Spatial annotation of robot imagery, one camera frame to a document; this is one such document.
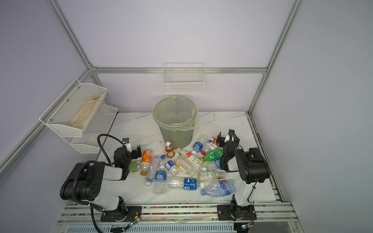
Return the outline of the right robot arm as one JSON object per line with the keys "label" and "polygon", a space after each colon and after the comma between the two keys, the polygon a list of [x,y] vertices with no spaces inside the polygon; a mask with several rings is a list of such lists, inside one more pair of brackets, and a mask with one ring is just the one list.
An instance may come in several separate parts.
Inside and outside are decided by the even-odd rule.
{"label": "right robot arm", "polygon": [[228,173],[238,172],[241,178],[233,203],[237,206],[253,205],[253,197],[259,185],[271,176],[267,161],[259,148],[244,150],[232,129],[226,136],[219,133],[217,144],[222,148],[221,169]]}

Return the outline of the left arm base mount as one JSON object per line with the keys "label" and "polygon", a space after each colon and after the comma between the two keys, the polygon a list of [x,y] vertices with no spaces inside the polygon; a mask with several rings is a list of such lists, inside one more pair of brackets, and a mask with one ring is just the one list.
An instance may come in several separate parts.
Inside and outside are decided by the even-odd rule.
{"label": "left arm base mount", "polygon": [[140,218],[141,206],[127,206],[124,210],[103,211],[100,222],[132,222]]}

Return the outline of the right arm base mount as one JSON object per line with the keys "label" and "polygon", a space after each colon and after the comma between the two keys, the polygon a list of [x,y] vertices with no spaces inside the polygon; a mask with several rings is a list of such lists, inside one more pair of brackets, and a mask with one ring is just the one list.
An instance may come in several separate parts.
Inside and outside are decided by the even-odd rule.
{"label": "right arm base mount", "polygon": [[230,205],[218,205],[217,213],[219,220],[257,220],[253,205],[235,207],[231,207]]}

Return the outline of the red white label bottle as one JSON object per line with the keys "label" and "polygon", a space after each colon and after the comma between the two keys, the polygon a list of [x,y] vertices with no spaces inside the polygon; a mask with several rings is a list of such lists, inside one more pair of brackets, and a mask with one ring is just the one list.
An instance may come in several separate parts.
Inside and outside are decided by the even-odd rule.
{"label": "red white label bottle", "polygon": [[175,152],[179,154],[195,169],[199,170],[201,168],[203,162],[199,158],[197,158],[192,152],[188,152],[181,148],[177,148]]}

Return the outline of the red label tea bottle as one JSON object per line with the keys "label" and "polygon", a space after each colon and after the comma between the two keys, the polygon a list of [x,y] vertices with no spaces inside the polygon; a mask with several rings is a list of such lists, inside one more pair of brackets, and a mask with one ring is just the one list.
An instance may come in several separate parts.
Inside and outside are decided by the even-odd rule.
{"label": "red label tea bottle", "polygon": [[173,158],[175,156],[174,146],[170,141],[167,141],[165,144],[165,152],[166,156],[169,158]]}

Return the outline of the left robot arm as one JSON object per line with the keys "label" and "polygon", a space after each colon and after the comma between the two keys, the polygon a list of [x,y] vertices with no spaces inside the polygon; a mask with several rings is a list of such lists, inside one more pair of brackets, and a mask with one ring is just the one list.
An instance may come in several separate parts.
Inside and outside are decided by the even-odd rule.
{"label": "left robot arm", "polygon": [[77,163],[60,189],[62,200],[91,206],[98,211],[126,213],[124,200],[102,188],[103,181],[124,181],[133,159],[142,156],[141,146],[129,151],[124,144],[114,152],[114,165],[87,161]]}

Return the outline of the large crushed purple label bottle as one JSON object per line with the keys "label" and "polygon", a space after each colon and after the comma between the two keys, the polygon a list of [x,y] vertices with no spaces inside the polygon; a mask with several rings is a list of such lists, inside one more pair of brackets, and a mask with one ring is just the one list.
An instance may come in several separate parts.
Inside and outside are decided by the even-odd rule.
{"label": "large crushed purple label bottle", "polygon": [[237,190],[234,180],[217,180],[201,189],[202,196],[224,197],[235,193]]}

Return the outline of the long clear blue label bottle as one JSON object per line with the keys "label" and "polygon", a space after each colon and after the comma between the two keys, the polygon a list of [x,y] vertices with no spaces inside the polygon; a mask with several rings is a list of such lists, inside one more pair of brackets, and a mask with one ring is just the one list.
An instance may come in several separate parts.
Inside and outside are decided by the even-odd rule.
{"label": "long clear blue label bottle", "polygon": [[205,184],[204,182],[201,182],[200,180],[196,178],[190,178],[190,177],[176,177],[172,176],[168,178],[167,180],[168,188],[171,189],[182,189],[186,191],[194,191],[198,188],[204,188]]}

